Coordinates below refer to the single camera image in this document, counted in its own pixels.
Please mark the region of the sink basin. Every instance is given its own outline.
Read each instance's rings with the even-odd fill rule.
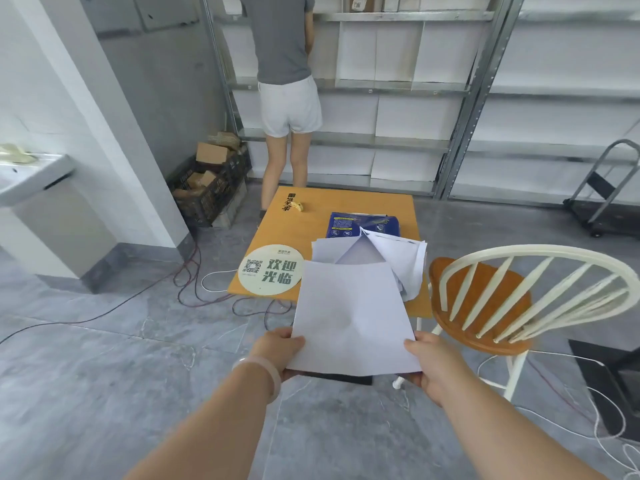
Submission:
[[[0,207],[11,207],[41,192],[74,170],[67,155],[33,153],[34,163],[0,160]]]

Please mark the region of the wooden table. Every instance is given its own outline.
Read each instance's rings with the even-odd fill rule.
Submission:
[[[294,200],[304,206],[303,212],[286,206],[290,194],[295,194]],[[329,217],[332,212],[395,216],[400,222],[402,237],[420,240],[411,195],[279,187],[245,256],[268,244],[284,244],[299,250],[305,259],[310,260],[311,242],[326,237]],[[432,317],[427,279],[425,274],[418,296],[404,304],[410,317]],[[254,296],[240,284],[237,273],[229,284],[228,292]],[[297,301],[299,293],[300,283],[284,293],[273,295],[273,298]]]

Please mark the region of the bracelet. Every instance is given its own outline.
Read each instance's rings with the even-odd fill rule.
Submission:
[[[244,357],[239,361],[237,361],[234,364],[234,366],[231,368],[231,370],[233,371],[238,365],[240,365],[243,362],[256,363],[269,373],[269,375],[271,376],[271,379],[273,380],[273,395],[271,396],[268,404],[271,404],[272,402],[274,402],[278,398],[278,395],[280,394],[280,387],[282,386],[282,380],[280,379],[280,374],[278,373],[278,370],[275,368],[275,366],[264,357]]]

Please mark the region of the white chair backrest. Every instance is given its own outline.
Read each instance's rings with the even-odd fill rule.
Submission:
[[[449,309],[447,302],[447,282],[454,273],[470,267],[460,286],[460,291],[451,305],[450,320],[455,319],[457,313],[460,311],[460,306],[462,306],[473,282],[478,263],[489,259],[505,258],[502,265],[486,284],[484,291],[482,291],[463,323],[462,329],[466,330],[477,318],[496,288],[498,288],[509,266],[511,266],[513,259],[522,256],[542,256],[545,259],[543,259],[532,272],[526,275],[524,280],[495,311],[491,318],[487,320],[484,327],[478,332],[477,338],[481,338],[500,322],[511,307],[539,281],[544,271],[555,258],[576,260],[583,264],[553,286],[542,298],[533,303],[528,310],[498,335],[494,339],[494,342],[498,343],[501,340],[508,339],[509,342],[513,343],[519,340],[532,339],[553,328],[610,318],[628,310],[640,300],[640,280],[636,272],[618,259],[607,256],[606,254],[573,248],[571,246],[524,244],[478,251],[456,259],[448,265],[440,278],[439,291],[442,310],[446,312]],[[549,311],[546,314],[541,313],[553,301],[564,295],[565,291],[569,290],[592,266],[604,268],[610,272],[610,274],[596,284],[576,294],[562,305],[553,309],[553,311]],[[604,292],[604,289],[607,287],[613,289]]]

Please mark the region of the blue package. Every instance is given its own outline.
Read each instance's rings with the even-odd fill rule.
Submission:
[[[360,228],[400,236],[397,217],[375,214],[345,214],[332,212],[327,237],[352,237],[360,235]]]

